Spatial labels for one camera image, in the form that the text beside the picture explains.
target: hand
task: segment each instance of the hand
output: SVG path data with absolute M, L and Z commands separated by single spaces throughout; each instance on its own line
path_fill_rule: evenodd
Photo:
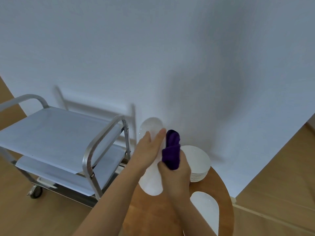
M 157 164 L 162 177 L 163 190 L 169 196 L 171 202 L 175 203 L 181 199 L 190 198 L 189 183 L 191 169 L 184 152 L 179 154 L 179 167 L 177 170 L 170 170 L 164 162 Z
M 146 169 L 154 162 L 157 157 L 157 153 L 166 136 L 166 129 L 162 128 L 155 139 L 151 141 L 150 132 L 146 132 L 144 137 L 138 142 L 136 149 L 128 163 L 133 167 L 138 167 L 144 174 Z

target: metal cart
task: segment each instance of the metal cart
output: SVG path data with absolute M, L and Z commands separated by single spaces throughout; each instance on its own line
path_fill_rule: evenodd
M 43 109 L 0 131 L 0 154 L 34 184 L 31 198 L 38 198 L 45 188 L 93 207 L 117 176 L 124 157 L 130 159 L 125 117 L 109 122 L 51 107 L 34 94 L 0 104 L 0 112 L 28 99 L 37 99 Z M 123 131 L 126 150 L 114 144 Z M 23 156 L 16 160 L 8 150 Z M 53 184 L 35 180 L 30 173 Z

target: left hand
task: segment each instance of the left hand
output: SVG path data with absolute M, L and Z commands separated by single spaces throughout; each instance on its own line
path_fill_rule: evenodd
M 128 165 L 138 168 L 144 174 L 146 169 L 156 159 L 157 153 L 165 136 L 166 129 L 162 128 L 156 135 L 155 139 L 151 141 L 150 132 L 147 131 L 144 137 L 138 142 Z

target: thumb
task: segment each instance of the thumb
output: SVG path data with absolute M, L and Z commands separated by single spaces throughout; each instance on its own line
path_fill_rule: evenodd
M 168 167 L 165 165 L 165 163 L 162 161 L 160 161 L 157 164 L 157 166 L 158 166 L 158 170 L 159 170 L 161 175 L 163 175 L 167 170 L 169 170 Z

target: forearm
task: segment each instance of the forearm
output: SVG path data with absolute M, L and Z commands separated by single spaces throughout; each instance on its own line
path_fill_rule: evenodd
M 189 197 L 175 200 L 173 207 L 179 217 L 185 236 L 216 236 Z
M 127 165 L 73 236 L 118 235 L 142 172 Z

